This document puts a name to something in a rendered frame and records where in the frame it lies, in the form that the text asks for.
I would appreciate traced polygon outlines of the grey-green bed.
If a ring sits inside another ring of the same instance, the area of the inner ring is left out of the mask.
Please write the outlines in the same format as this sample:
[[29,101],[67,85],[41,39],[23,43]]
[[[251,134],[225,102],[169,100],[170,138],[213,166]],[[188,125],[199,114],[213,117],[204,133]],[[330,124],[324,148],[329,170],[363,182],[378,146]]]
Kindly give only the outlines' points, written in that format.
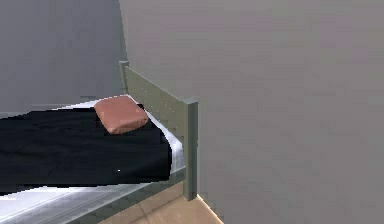
[[[0,196],[0,224],[98,224],[166,189],[192,200],[197,195],[198,103],[181,100],[128,62],[120,64],[124,96],[164,133],[172,149],[166,181],[97,187],[38,187]],[[93,108],[90,101],[59,109]]]

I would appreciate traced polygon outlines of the salmon pink pillow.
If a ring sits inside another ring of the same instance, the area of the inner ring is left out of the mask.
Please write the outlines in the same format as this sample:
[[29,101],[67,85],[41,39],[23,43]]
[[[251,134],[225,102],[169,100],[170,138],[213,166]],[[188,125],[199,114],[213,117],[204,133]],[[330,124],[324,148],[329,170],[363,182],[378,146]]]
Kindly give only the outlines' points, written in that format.
[[117,96],[98,101],[95,112],[110,134],[124,134],[144,126],[147,113],[128,96]]

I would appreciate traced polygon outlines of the black blanket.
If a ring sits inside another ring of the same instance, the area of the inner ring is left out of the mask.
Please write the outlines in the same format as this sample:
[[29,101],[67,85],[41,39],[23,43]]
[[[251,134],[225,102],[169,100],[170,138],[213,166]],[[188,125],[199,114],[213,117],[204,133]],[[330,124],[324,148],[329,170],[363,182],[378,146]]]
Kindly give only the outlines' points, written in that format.
[[0,196],[33,188],[166,181],[172,149],[153,122],[110,134],[93,108],[0,119]]

